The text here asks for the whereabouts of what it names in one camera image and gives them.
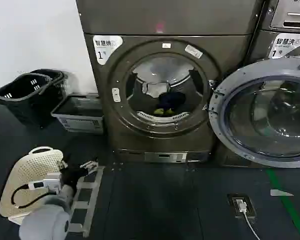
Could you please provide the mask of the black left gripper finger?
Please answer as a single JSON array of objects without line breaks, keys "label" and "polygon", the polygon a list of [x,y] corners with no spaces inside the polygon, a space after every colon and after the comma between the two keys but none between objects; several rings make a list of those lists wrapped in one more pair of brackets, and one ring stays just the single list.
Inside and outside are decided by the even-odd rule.
[{"label": "black left gripper finger", "polygon": [[87,173],[94,173],[98,170],[99,161],[97,158],[89,160],[79,166],[81,169],[85,169]]},{"label": "black left gripper finger", "polygon": [[68,168],[68,162],[71,158],[71,155],[70,154],[66,154],[62,157],[62,160],[58,162],[58,169],[59,171],[63,171],[65,170],[66,168]]}]

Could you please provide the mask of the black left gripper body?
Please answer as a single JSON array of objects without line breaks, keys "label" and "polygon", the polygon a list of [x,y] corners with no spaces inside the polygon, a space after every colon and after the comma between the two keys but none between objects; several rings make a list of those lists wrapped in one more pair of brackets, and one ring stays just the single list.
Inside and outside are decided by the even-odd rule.
[{"label": "black left gripper body", "polygon": [[76,187],[79,179],[85,176],[85,169],[81,167],[66,167],[60,173],[63,185]]}]

